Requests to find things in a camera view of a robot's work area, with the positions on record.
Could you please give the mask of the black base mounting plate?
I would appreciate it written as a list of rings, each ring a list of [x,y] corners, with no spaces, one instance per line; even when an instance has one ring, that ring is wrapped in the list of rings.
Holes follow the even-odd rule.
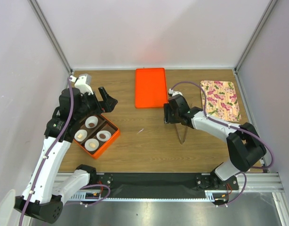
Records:
[[[98,181],[111,189],[112,196],[148,193],[169,198],[195,194],[195,191],[229,193],[237,191],[239,185],[235,176],[225,182],[210,173],[101,173]]]

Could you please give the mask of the metal tongs with red grip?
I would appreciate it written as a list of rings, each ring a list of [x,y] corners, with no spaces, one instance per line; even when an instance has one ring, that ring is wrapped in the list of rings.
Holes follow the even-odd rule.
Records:
[[[181,145],[183,145],[186,141],[189,127],[188,126],[182,126],[180,128],[180,127],[178,127],[177,124],[175,124],[174,126],[175,126],[175,132],[176,132],[178,141]]]

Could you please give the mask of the orange chocolate box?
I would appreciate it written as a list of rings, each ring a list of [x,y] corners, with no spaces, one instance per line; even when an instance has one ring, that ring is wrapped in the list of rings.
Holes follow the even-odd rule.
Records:
[[[104,151],[106,151],[106,149],[111,144],[113,144],[114,141],[120,136],[120,129],[117,126],[115,126],[111,121],[109,121],[106,117],[104,117],[103,115],[93,115],[93,116],[96,116],[98,118],[98,125],[95,128],[88,129],[85,126],[85,121],[87,118],[83,119],[80,123],[80,125],[81,125],[80,129],[86,130],[88,133],[88,136],[82,142],[77,142],[75,139],[74,139],[74,142],[77,143],[78,146],[81,147],[92,158],[98,159],[104,153]],[[101,130],[107,130],[111,133],[112,136],[108,141],[102,142],[102,141],[99,141],[97,139],[96,135]],[[88,139],[91,139],[91,138],[95,138],[99,141],[99,147],[95,151],[89,152],[85,149],[84,144]]]

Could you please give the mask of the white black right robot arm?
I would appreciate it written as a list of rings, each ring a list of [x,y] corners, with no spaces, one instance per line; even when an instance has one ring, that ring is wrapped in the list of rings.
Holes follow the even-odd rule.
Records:
[[[266,154],[265,145],[252,124],[216,120],[201,108],[190,108],[180,93],[171,94],[164,104],[164,122],[207,132],[227,144],[229,159],[212,170],[210,184],[205,188],[222,189],[231,177],[248,171]]]

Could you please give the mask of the aluminium frame post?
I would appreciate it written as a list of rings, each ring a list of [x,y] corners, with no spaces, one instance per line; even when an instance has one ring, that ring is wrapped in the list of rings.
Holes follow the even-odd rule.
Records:
[[[241,54],[236,66],[234,67],[234,71],[236,73],[239,72],[241,69],[246,57],[248,56],[250,50],[252,49],[255,41],[257,40],[259,34],[261,33],[263,27],[265,26],[266,22],[268,21],[271,13],[273,12],[274,8],[276,7],[278,0],[270,0],[269,3],[266,6],[266,9],[264,10],[260,20],[257,23],[257,26],[255,27],[243,53]]]
[[[61,60],[61,63],[63,64],[64,68],[68,72],[68,74],[72,74],[73,70],[61,48],[61,45],[59,44],[48,20],[46,19],[46,16],[44,15],[43,10],[40,7],[40,4],[37,0],[28,0],[28,3],[30,4],[32,10],[34,11],[37,19],[39,20],[40,25],[42,26],[45,34],[47,35],[52,47],[54,48],[56,54],[58,55],[59,59]]]

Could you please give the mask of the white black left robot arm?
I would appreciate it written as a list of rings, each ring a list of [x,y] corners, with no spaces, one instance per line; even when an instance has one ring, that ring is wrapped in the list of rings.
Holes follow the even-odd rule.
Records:
[[[46,125],[43,148],[31,180],[20,196],[15,198],[14,208],[24,216],[45,223],[55,223],[67,201],[82,188],[99,186],[94,167],[81,164],[73,174],[54,190],[53,184],[61,162],[70,148],[83,119],[110,113],[118,100],[111,97],[104,87],[99,87],[102,100],[95,94],[81,92],[79,88],[66,88],[59,96],[59,106]]]

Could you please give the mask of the floral patterned tray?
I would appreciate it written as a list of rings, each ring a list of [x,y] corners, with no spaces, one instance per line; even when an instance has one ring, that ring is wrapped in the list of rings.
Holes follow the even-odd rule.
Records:
[[[236,89],[231,81],[201,81],[204,93],[201,93],[202,104],[206,103],[208,114],[225,121],[239,122],[241,112]]]

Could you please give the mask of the aluminium frame post left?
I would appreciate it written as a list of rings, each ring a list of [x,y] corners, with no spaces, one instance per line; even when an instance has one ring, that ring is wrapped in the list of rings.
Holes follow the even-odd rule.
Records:
[[[32,10],[34,11],[37,19],[39,20],[40,25],[42,26],[45,34],[47,35],[52,47],[54,48],[56,54],[58,55],[59,59],[61,60],[61,63],[63,64],[64,68],[68,72],[68,74],[72,74],[73,70],[61,48],[61,45],[59,44],[48,20],[46,19],[46,16],[44,15],[43,10],[40,7],[40,4],[37,0],[28,0],[28,3],[30,4]]]

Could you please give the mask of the aluminium frame post right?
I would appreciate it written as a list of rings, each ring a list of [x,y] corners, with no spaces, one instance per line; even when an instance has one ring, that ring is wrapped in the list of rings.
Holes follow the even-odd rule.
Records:
[[[264,10],[260,20],[257,23],[257,26],[255,27],[243,53],[241,54],[236,66],[234,67],[234,71],[236,73],[239,72],[241,69],[246,57],[248,56],[250,50],[252,49],[255,41],[257,40],[259,34],[261,33],[263,27],[265,26],[266,22],[268,21],[271,13],[273,12],[274,8],[276,7],[278,0],[270,0],[269,3],[266,6],[266,9]]]

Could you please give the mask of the orange tray lid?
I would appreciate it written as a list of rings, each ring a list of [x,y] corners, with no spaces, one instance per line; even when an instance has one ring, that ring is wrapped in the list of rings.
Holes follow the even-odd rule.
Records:
[[[164,68],[135,70],[135,107],[162,108],[168,101]]]

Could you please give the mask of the dark round chocolate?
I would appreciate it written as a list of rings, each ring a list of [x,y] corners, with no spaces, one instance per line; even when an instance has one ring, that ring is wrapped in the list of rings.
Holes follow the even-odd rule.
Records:
[[[102,139],[106,138],[105,134],[100,134],[99,137],[102,138]]]

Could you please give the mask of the white paper cup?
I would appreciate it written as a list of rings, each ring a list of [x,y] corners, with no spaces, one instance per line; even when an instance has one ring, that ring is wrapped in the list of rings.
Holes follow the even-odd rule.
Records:
[[[80,129],[78,130],[75,135],[74,135],[74,139],[77,141],[77,142],[82,142],[84,141],[88,136],[88,133],[86,130],[84,129]]]
[[[106,142],[111,138],[111,133],[107,130],[101,130],[97,133],[96,137],[99,141]]]
[[[87,151],[92,152],[99,147],[99,141],[95,138],[91,138],[85,142],[84,146]]]
[[[96,117],[96,116],[90,116],[90,117],[88,117],[87,119],[86,119],[86,121],[85,121],[85,126],[86,126],[86,128],[88,128],[88,129],[92,129],[92,128],[90,128],[89,127],[89,123],[94,123],[95,124],[95,127],[98,125],[98,118]]]

